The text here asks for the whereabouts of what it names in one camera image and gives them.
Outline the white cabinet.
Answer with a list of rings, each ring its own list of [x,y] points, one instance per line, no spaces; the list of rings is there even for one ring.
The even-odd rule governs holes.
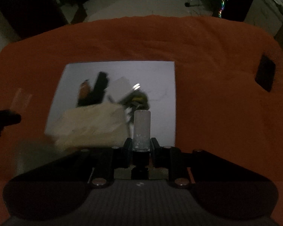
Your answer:
[[[280,0],[253,0],[244,22],[260,27],[272,36],[283,35],[283,3]]]

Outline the white charger plug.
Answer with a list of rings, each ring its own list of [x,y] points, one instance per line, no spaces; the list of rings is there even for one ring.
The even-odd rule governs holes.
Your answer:
[[[110,102],[124,104],[140,87],[140,83],[131,85],[127,78],[121,77],[108,85],[106,95]]]

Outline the black plush toy figure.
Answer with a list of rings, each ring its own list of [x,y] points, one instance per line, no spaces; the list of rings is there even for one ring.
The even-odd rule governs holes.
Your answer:
[[[125,109],[129,123],[134,123],[134,112],[136,110],[149,110],[150,108],[147,94],[139,90],[125,97],[120,104]]]

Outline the beige cloth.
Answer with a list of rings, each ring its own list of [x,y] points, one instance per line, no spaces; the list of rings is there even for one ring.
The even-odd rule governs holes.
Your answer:
[[[122,105],[105,102],[66,110],[51,136],[59,150],[123,146],[130,137]]]

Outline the brown small bottle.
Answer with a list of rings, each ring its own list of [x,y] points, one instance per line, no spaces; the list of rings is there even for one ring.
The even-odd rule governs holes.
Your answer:
[[[88,104],[88,97],[90,92],[91,92],[91,87],[89,84],[89,80],[85,80],[80,85],[80,90],[78,93],[78,102],[77,102],[78,107],[86,106]]]

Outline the clear plastic tube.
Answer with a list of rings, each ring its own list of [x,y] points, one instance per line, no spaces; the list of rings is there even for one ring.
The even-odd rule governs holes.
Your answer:
[[[148,152],[150,150],[151,112],[136,110],[134,112],[133,150]]]

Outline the small black square object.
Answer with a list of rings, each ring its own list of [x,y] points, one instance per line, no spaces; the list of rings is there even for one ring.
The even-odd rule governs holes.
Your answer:
[[[271,92],[274,77],[276,73],[276,64],[269,59],[266,55],[261,57],[261,61],[258,66],[255,81],[267,92]]]

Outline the white box lid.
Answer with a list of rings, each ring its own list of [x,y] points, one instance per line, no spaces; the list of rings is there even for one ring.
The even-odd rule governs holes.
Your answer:
[[[147,94],[151,112],[151,136],[161,146],[175,145],[176,90],[175,67],[171,61],[108,61],[67,64],[48,114],[44,133],[52,135],[54,123],[64,111],[74,108],[80,85],[94,85],[98,73],[106,72],[109,82],[124,77],[131,86],[139,84]]]

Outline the black rectangular device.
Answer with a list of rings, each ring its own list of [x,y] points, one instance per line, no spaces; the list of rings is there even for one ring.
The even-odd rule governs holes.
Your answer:
[[[102,103],[108,82],[109,80],[107,78],[107,73],[100,71],[98,73],[98,77],[96,79],[93,90],[86,97],[86,106]]]

